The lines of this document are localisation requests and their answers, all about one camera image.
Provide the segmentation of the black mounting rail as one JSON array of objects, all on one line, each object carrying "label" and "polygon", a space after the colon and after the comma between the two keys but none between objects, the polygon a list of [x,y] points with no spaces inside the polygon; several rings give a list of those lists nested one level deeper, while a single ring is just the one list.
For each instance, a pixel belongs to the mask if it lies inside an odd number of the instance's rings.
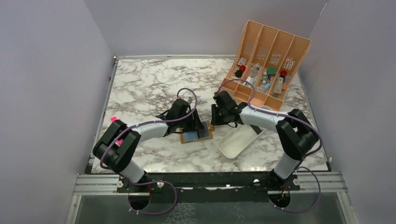
[{"label": "black mounting rail", "polygon": [[269,171],[148,173],[141,186],[120,178],[117,192],[151,203],[266,203],[271,194],[300,190],[294,180],[297,175],[277,181]]}]

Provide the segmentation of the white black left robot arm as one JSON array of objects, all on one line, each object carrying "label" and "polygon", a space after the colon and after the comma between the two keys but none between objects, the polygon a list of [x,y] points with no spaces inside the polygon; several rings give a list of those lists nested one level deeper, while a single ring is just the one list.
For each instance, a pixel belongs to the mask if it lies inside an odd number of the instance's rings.
[{"label": "white black left robot arm", "polygon": [[138,145],[146,140],[165,137],[176,133],[177,129],[188,132],[202,129],[198,113],[182,99],[176,99],[171,108],[155,116],[153,120],[128,127],[116,120],[108,127],[93,147],[93,155],[113,172],[129,180],[134,191],[146,188],[146,171],[139,167],[132,157]]}]

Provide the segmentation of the pink highlighter marker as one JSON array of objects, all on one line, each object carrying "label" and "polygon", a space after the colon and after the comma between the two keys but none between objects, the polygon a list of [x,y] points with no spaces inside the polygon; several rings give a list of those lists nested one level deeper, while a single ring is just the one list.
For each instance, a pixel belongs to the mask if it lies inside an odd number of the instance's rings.
[{"label": "pink highlighter marker", "polygon": [[[113,116],[113,117],[110,118],[110,120],[111,120],[111,123],[112,123],[112,124],[117,124],[118,118],[115,117],[115,116]],[[122,143],[123,143],[123,140],[122,140],[121,138],[119,138],[119,139],[116,141],[116,145],[117,145],[117,146],[121,146]]]}]

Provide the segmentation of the peach desk organizer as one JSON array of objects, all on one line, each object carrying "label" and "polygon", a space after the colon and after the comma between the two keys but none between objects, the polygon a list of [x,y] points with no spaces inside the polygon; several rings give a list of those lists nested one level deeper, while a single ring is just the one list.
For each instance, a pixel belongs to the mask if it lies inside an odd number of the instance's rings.
[{"label": "peach desk organizer", "polygon": [[[243,28],[234,62],[220,90],[227,91],[237,103],[251,100],[255,106],[265,105],[279,111],[310,45],[309,39],[248,21]],[[234,73],[241,65],[245,65],[246,70],[241,78],[237,78]],[[269,76],[268,68],[274,68],[276,75]],[[274,94],[279,76],[284,78],[282,93]],[[266,83],[270,83],[271,87],[262,93]]]}]

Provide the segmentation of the yellow leather card holder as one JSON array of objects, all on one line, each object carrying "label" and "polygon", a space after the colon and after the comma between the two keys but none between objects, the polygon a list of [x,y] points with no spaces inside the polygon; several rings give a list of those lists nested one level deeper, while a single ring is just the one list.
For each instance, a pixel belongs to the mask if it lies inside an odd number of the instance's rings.
[{"label": "yellow leather card holder", "polygon": [[197,131],[191,131],[180,134],[181,143],[186,144],[186,143],[213,139],[214,127],[211,126],[210,121],[208,120],[203,121],[202,125],[204,126],[204,129],[199,129]]}]

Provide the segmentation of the light blue tube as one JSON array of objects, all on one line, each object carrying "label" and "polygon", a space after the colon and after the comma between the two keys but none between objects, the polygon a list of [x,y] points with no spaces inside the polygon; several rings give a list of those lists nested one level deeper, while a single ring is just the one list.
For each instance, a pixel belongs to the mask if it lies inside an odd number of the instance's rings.
[{"label": "light blue tube", "polygon": [[270,83],[266,83],[261,89],[262,93],[265,93],[271,87]]}]

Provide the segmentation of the white red tube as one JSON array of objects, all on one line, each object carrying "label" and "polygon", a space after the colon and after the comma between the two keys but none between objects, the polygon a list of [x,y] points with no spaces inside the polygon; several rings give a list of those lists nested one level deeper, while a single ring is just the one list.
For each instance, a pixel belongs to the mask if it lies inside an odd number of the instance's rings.
[{"label": "white red tube", "polygon": [[284,78],[279,76],[276,79],[275,86],[274,86],[274,94],[281,94],[282,93],[282,87],[284,83]]}]

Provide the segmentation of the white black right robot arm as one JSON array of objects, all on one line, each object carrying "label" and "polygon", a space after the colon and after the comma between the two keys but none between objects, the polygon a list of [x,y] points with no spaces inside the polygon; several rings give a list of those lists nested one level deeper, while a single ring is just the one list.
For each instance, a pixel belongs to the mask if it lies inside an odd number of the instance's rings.
[{"label": "white black right robot arm", "polygon": [[275,112],[246,102],[237,104],[227,91],[215,93],[213,99],[213,126],[235,123],[261,127],[278,134],[284,153],[269,178],[271,187],[276,190],[281,190],[288,184],[290,175],[320,140],[317,130],[299,109]]}]

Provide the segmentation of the white plastic tray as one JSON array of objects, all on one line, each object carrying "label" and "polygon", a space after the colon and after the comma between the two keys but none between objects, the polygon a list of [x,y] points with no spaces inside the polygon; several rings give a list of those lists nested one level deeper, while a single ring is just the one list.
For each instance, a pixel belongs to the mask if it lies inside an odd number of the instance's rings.
[{"label": "white plastic tray", "polygon": [[275,117],[251,109],[249,106],[239,114],[241,124],[222,137],[217,144],[217,152],[225,161],[235,160],[263,134],[264,129],[274,131]]}]

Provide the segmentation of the black round cap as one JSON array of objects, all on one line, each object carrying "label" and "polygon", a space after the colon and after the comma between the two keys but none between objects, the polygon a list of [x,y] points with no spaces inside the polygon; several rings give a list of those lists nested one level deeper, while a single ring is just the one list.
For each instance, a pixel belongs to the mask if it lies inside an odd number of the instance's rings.
[{"label": "black round cap", "polygon": [[242,71],[242,70],[237,70],[237,71],[234,73],[234,75],[235,75],[237,78],[241,78],[242,75],[243,75],[243,71]]}]

